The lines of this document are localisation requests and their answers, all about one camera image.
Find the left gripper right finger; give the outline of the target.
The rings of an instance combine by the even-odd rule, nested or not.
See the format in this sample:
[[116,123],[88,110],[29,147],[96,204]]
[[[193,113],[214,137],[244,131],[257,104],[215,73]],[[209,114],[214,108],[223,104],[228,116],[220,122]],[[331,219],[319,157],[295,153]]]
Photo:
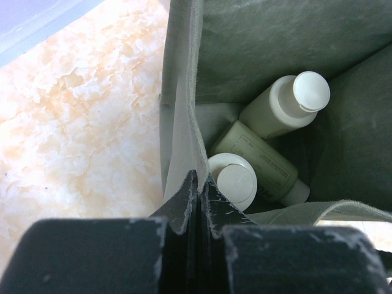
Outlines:
[[205,183],[200,196],[211,293],[386,293],[386,266],[351,227],[257,225]]

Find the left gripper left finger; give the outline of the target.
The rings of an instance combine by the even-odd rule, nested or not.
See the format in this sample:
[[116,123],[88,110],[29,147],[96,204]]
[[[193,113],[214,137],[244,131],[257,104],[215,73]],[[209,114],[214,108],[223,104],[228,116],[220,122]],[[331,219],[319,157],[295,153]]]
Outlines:
[[195,293],[191,170],[179,191],[146,218],[43,219],[23,235],[2,293]]

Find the cream bottle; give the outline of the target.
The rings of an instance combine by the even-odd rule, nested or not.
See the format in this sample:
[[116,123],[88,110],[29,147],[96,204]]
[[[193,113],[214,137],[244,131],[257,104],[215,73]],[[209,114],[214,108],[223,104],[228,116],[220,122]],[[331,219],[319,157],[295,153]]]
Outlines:
[[232,153],[213,155],[208,163],[220,193],[240,211],[248,209],[257,192],[257,177],[250,163]]
[[247,105],[239,120],[269,139],[308,126],[330,101],[330,87],[319,73],[286,75]]

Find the green bottle with beige cap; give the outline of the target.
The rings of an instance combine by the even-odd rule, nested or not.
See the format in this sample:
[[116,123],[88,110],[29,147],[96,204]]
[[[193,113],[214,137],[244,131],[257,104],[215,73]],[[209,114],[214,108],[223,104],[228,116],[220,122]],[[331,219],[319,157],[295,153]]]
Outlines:
[[240,121],[217,139],[210,154],[232,153],[247,160],[255,171],[257,192],[269,202],[285,206],[304,203],[310,188],[298,178],[298,169]]

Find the green canvas bag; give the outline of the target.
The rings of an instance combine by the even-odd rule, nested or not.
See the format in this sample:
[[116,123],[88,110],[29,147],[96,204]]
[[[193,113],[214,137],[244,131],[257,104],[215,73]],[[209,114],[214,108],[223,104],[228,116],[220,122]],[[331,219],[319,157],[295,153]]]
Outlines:
[[261,201],[263,225],[391,221],[391,2],[172,1],[160,97],[164,203],[173,220],[214,202],[206,152],[241,108],[278,78],[314,71],[331,89],[307,127],[273,146],[310,185],[306,203]]

